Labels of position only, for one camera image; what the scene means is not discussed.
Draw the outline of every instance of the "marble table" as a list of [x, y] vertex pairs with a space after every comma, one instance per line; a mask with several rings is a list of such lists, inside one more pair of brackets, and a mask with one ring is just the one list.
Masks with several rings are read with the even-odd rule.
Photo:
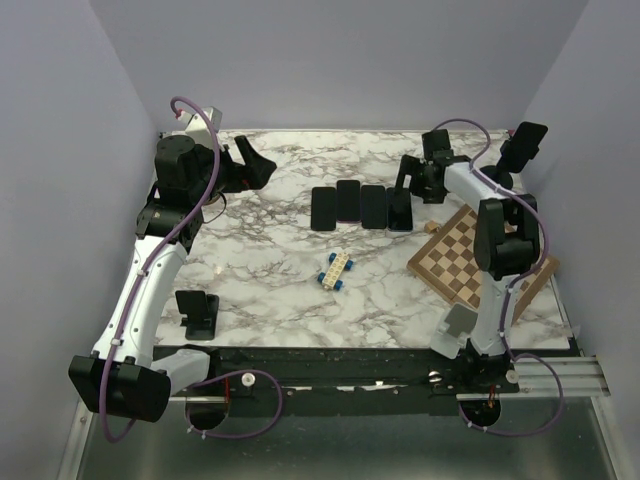
[[[340, 179], [393, 185], [400, 157], [421, 156], [420, 132], [259, 131], [220, 133], [240, 155], [233, 137], [244, 134], [278, 169], [259, 192], [229, 196], [226, 212], [203, 225], [178, 273], [174, 289], [205, 290], [220, 296], [216, 338], [206, 345], [288, 347], [428, 347], [449, 305], [407, 270], [407, 261], [427, 242], [428, 220], [446, 222], [462, 205], [449, 195], [443, 205], [413, 197], [414, 231], [394, 234], [338, 224], [334, 232], [309, 228], [311, 188]], [[499, 158], [505, 132], [481, 159]], [[476, 132], [452, 132], [458, 154], [483, 145]], [[221, 209], [205, 207], [205, 221]], [[356, 264], [343, 274], [340, 292], [316, 282], [333, 251], [348, 251]], [[187, 343], [175, 297], [170, 296], [156, 343]], [[514, 325], [516, 348], [568, 347], [558, 301], [548, 284]]]

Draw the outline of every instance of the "black cable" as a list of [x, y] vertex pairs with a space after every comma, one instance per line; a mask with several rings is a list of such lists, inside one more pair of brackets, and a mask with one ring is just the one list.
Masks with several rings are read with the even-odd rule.
[[224, 206], [222, 207], [222, 211], [218, 215], [213, 217], [211, 220], [208, 220], [208, 221], [204, 222], [203, 225], [208, 225], [209, 223], [211, 223], [214, 220], [218, 219], [220, 217], [220, 215], [222, 215], [224, 213], [224, 211], [227, 209], [227, 197], [225, 197], [224, 193], [222, 193], [222, 192], [220, 192], [219, 195], [220, 195], [220, 198], [222, 198], [222, 202], [224, 203]]

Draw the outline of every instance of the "black phone holder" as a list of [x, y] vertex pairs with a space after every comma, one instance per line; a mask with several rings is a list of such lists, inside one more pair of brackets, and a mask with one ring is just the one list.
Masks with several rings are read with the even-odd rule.
[[187, 327], [187, 340], [213, 340], [216, 334], [220, 297], [206, 294], [202, 290], [176, 291], [178, 311], [186, 318], [180, 326]]

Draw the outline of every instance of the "wooden chessboard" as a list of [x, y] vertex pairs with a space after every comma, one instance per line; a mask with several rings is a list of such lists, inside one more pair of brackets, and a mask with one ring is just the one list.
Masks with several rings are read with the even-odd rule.
[[[474, 310], [480, 305], [482, 290], [482, 272], [473, 257], [476, 219], [475, 212], [465, 205], [407, 264], [409, 270], [449, 303], [462, 303]], [[506, 231], [514, 230], [507, 226]], [[518, 294], [514, 321], [520, 318], [558, 265], [558, 260], [549, 256], [540, 270], [525, 279]]]

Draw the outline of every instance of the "gray wall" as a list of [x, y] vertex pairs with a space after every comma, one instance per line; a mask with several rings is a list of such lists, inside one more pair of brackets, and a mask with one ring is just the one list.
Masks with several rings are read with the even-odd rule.
[[[579, 341], [597, 353], [640, 452], [640, 3], [591, 0], [526, 118], [549, 125], [524, 180], [562, 264]], [[640, 472], [640, 460], [634, 457]]]
[[156, 125], [176, 94], [225, 127], [520, 120], [586, 0], [92, 0]]
[[0, 478], [42, 480], [69, 361], [124, 281], [155, 128], [86, 0], [2, 2], [0, 64]]

